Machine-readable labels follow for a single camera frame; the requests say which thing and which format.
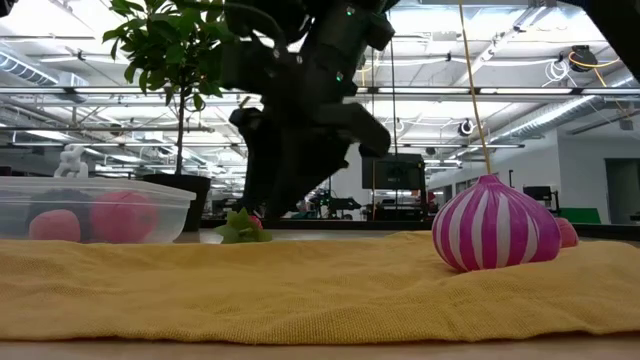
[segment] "potted plant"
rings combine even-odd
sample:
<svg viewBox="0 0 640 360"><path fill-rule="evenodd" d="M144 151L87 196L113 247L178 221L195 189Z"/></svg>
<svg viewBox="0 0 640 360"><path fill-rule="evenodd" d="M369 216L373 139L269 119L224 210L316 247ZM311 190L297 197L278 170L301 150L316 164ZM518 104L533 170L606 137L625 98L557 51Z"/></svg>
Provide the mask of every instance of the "potted plant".
<svg viewBox="0 0 640 360"><path fill-rule="evenodd" d="M111 0L111 10L126 18L116 29L104 33L103 41L113 40L111 57L118 49L128 53L130 65L124 71L128 83L137 77L143 93L164 89L165 104L178 118L176 172L147 175L145 181L175 187L197 194L185 222L185 231L196 231L210 189L209 178L182 174L185 113L202 111L203 96L222 97L218 79L221 73L221 43L238 41L223 20L219 0L207 10L189 7L175 0L145 0L145 5L127 0Z"/></svg>

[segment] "table surface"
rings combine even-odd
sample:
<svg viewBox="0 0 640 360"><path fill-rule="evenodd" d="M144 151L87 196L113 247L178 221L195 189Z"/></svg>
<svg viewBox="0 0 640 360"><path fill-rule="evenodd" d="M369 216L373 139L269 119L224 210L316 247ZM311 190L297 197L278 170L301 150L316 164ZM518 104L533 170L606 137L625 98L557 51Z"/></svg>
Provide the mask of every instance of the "table surface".
<svg viewBox="0 0 640 360"><path fill-rule="evenodd" d="M382 237L384 231L272 231L278 240L330 240L336 238ZM218 243L221 238L210 230L184 234L176 242ZM640 359L640 333L594 337L572 334L545 336L525 341L482 343L423 342L395 345L360 346L247 346L220 343L184 344L149 341L57 341L0 342L0 359L46 360L591 360Z"/></svg>

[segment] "clear plastic container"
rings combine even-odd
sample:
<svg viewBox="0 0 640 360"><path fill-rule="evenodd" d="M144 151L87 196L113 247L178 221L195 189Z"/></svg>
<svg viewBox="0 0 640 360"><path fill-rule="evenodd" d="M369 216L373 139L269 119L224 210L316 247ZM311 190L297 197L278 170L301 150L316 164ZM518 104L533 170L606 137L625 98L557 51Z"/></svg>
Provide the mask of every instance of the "clear plastic container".
<svg viewBox="0 0 640 360"><path fill-rule="evenodd" d="M0 237L167 243L196 194L142 181L0 177Z"/></svg>

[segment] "black pot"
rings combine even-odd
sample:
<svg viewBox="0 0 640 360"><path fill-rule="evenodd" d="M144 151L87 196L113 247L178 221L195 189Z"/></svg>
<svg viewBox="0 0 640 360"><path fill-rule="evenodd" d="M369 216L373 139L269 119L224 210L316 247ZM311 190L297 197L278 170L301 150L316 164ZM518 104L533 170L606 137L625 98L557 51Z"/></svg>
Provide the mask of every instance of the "black pot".
<svg viewBox="0 0 640 360"><path fill-rule="evenodd" d="M200 229L204 204L207 201L209 189L211 189L211 179L195 175L149 174L144 175L142 180L195 193L197 197L191 201L191 207L187 212L187 220L182 231L191 232Z"/></svg>

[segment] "striped toy garlic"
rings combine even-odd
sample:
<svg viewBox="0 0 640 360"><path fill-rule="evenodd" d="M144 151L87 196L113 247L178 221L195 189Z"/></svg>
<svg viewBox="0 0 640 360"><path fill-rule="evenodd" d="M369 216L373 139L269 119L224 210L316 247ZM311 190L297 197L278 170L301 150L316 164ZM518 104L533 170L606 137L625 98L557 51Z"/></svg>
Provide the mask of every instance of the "striped toy garlic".
<svg viewBox="0 0 640 360"><path fill-rule="evenodd" d="M433 221L440 257L466 272L550 261L560 252L554 217L494 175L449 201Z"/></svg>

